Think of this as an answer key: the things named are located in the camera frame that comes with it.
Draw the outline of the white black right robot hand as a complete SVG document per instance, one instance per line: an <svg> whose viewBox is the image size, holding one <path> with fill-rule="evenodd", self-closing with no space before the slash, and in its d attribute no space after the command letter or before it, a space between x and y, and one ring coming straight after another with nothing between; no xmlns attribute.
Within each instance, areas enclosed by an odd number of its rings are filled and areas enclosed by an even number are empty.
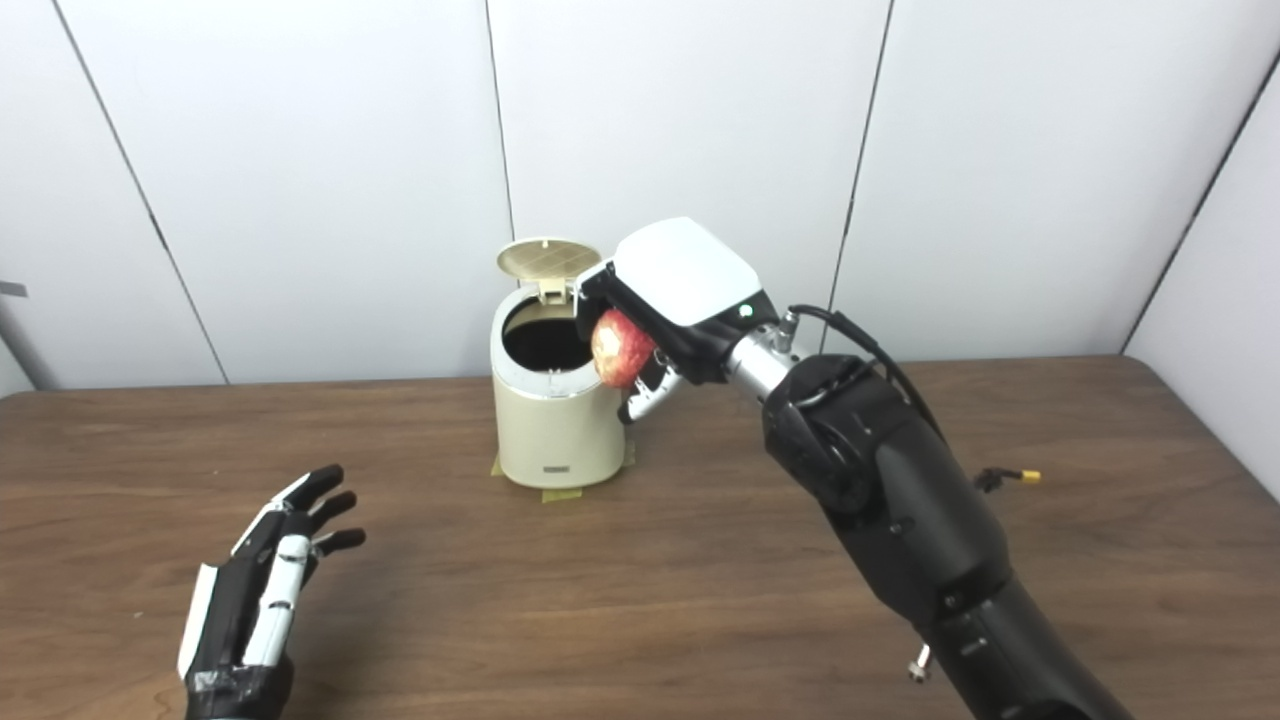
<svg viewBox="0 0 1280 720"><path fill-rule="evenodd" d="M781 316L753 266L705 227L682 217L623 238L614 255L575 282L573 314L588 338L608 310L655 342L618 410L625 425L682 383L731 384L762 404L795 361L771 341Z"/></svg>

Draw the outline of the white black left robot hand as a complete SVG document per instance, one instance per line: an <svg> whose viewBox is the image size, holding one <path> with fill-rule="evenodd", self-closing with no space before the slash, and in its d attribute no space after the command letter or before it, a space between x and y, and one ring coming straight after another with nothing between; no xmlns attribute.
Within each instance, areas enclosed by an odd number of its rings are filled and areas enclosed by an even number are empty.
<svg viewBox="0 0 1280 720"><path fill-rule="evenodd" d="M338 489L344 475L338 464L303 474L259 510L224 562L200 566L177 660L187 719L282 717L301 591L321 559L367 539L361 528L323 533L357 503Z"/></svg>

